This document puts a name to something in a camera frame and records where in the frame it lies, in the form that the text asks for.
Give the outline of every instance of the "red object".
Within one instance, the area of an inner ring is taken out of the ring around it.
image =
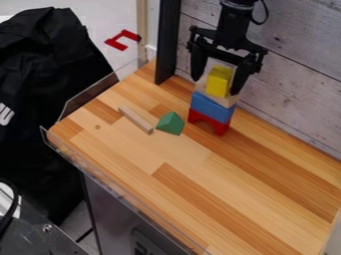
[[[117,36],[113,37],[112,39],[108,39],[105,41],[106,44],[120,50],[120,51],[125,51],[128,49],[128,46],[127,45],[124,45],[122,43],[119,43],[118,40],[121,38],[121,37],[127,37],[129,39],[132,39],[136,42],[139,42],[141,37],[137,34],[134,34],[126,29],[122,30],[120,34],[118,34]]]
[[[230,123],[230,120],[228,121],[227,124],[217,122],[216,120],[210,117],[207,117],[206,115],[203,115],[195,110],[189,109],[188,122],[193,124],[196,121],[206,121],[210,123],[214,127],[215,134],[219,136],[223,136],[225,134],[225,132],[229,128],[229,123]]]

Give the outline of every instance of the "green triangular block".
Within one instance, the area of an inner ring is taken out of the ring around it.
[[[181,134],[184,126],[184,121],[176,112],[171,112],[164,115],[158,125],[157,129],[173,134]]]

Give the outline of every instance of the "wooden block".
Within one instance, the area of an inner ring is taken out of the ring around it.
[[[239,100],[239,95],[235,95],[235,96],[228,95],[224,99],[222,99],[220,97],[211,96],[211,95],[206,93],[206,85],[205,84],[195,83],[194,89],[196,92],[200,92],[200,93],[204,94],[206,97],[215,101],[217,104],[220,104],[222,107],[225,107],[225,108],[232,107],[233,105],[237,104],[237,102]]]
[[[232,75],[233,69],[214,66],[208,74],[206,93],[212,96],[226,98],[229,93]]]
[[[152,127],[152,125],[147,123],[144,119],[142,119],[128,107],[119,106],[119,112],[147,134],[151,134],[153,132],[154,128]]]
[[[216,120],[203,115],[202,113],[199,113],[193,109],[189,109],[188,112],[188,122],[193,124],[196,121],[206,121],[208,123],[210,123],[213,128],[214,128],[214,132],[215,134],[219,135],[219,136],[223,136],[227,129],[229,128],[229,124],[231,122],[231,119],[228,120],[228,122],[226,124],[222,124],[220,122],[217,122]]]
[[[184,121],[176,112],[171,112],[164,115],[157,126],[157,129],[166,131],[172,134],[180,135],[184,126]]]
[[[200,92],[192,94],[190,108],[222,124],[227,123],[234,113],[234,106],[228,109],[222,107]]]

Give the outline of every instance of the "rectangular wooden block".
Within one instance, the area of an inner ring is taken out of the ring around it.
[[[138,126],[147,134],[151,134],[154,131],[152,125],[147,123],[144,119],[134,113],[131,109],[126,106],[119,106],[119,112],[123,114],[129,121]]]
[[[192,94],[190,108],[223,124],[227,123],[234,113],[234,106],[228,109],[222,107],[200,92]]]
[[[206,85],[204,83],[200,84],[200,83],[195,83],[195,91],[196,92],[200,92],[203,95],[205,95],[206,97],[208,97],[209,99],[215,101],[216,103],[220,104],[222,107],[225,108],[230,108],[233,105],[237,104],[238,100],[239,100],[239,95],[235,95],[235,96],[230,96],[228,95],[226,98],[222,99],[220,97],[215,97],[212,95],[208,95],[206,93]]]

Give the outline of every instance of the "gray floor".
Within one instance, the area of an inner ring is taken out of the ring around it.
[[[85,201],[77,206],[77,208],[70,214],[70,216],[63,222],[60,227],[75,241],[92,227],[87,204],[85,203]],[[99,254],[94,232],[89,234],[79,244],[90,255]]]

